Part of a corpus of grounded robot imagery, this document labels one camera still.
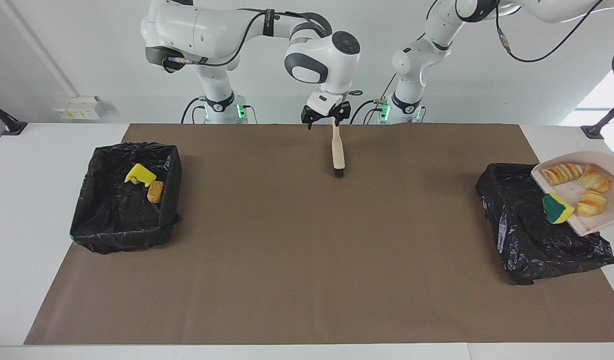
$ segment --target black garbage bag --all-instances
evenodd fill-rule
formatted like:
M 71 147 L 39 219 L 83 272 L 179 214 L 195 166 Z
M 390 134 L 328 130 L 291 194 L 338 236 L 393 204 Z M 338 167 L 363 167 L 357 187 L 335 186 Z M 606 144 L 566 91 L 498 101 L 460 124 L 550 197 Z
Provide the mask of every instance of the black garbage bag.
M 137 163 L 165 182 L 161 203 L 147 199 L 147 187 L 125 182 Z M 172 239 L 179 220 L 181 159 L 174 145 L 122 143 L 96 148 L 80 189 L 69 234 L 94 253 L 132 251 Z
M 545 193 L 531 176 L 535 165 L 490 164 L 476 191 L 491 223 L 503 267 L 519 285 L 614 263 L 599 232 L 579 236 L 569 223 L 554 225 L 543 212 Z

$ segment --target pink dustpan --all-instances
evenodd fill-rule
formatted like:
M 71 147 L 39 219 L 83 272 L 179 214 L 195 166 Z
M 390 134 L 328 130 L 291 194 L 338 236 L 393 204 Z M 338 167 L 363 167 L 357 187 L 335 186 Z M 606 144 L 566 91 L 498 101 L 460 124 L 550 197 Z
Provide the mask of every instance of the pink dustpan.
M 611 189 L 607 191 L 604 196 L 607 197 L 607 207 L 605 207 L 602 214 L 598 214 L 592 217 L 583 217 L 574 212 L 574 214 L 567 220 L 569 225 L 576 231 L 578 235 L 582 237 L 591 233 L 595 233 L 604 228 L 607 228 L 614 224 L 614 155 L 611 153 L 604 153 L 598 151 L 581 151 L 568 153 L 555 159 L 541 162 L 533 168 L 531 176 L 536 180 L 536 183 L 541 189 L 547 193 L 554 192 L 558 194 L 563 200 L 576 208 L 576 204 L 581 200 L 581 196 L 585 191 L 585 187 L 577 181 L 566 182 L 558 186 L 550 186 L 549 181 L 543 175 L 543 171 L 550 167 L 557 166 L 563 163 L 573 163 L 585 166 L 585 164 L 594 164 L 611 177 L 613 185 Z

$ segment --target brown paper mat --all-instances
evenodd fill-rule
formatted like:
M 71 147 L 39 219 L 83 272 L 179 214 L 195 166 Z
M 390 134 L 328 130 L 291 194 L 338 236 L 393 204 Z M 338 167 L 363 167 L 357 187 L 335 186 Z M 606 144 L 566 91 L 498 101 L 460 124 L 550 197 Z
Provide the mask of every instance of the brown paper mat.
M 512 285 L 474 185 L 517 125 L 131 125 L 175 144 L 170 244 L 72 246 L 25 344 L 614 342 L 600 270 Z

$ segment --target croissant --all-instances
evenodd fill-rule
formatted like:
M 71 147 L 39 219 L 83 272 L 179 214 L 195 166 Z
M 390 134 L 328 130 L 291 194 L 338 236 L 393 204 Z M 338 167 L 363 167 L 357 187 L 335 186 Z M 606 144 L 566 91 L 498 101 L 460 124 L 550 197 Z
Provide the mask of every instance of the croissant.
M 585 166 L 585 171 L 578 180 L 584 187 L 593 189 L 597 192 L 604 193 L 612 187 L 612 180 L 607 174 L 598 170 L 592 164 Z
M 607 198 L 598 191 L 586 189 L 577 204 L 576 211 L 582 217 L 593 217 L 604 212 Z
M 163 200 L 163 189 L 165 189 L 164 182 L 152 182 L 151 185 L 149 185 L 149 190 L 147 190 L 147 200 L 152 204 L 160 204 Z
M 583 168 L 579 164 L 566 162 L 565 164 L 552 166 L 542 173 L 549 181 L 549 185 L 555 187 L 560 184 L 573 182 L 580 178 L 583 174 Z

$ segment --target yellow sponge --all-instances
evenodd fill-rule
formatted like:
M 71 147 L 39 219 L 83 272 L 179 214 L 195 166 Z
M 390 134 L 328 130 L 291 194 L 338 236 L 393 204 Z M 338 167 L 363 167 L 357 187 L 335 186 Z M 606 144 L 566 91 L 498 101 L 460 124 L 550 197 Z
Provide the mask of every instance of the yellow sponge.
M 148 188 L 156 180 L 156 174 L 147 170 L 145 166 L 141 164 L 135 164 L 131 170 L 124 177 L 124 182 L 132 182 L 134 185 L 145 183 L 145 187 Z
M 546 194 L 542 198 L 542 206 L 545 214 L 547 214 L 547 221 L 552 224 L 562 224 L 567 221 L 574 214 L 574 207 L 569 205 L 556 193 Z

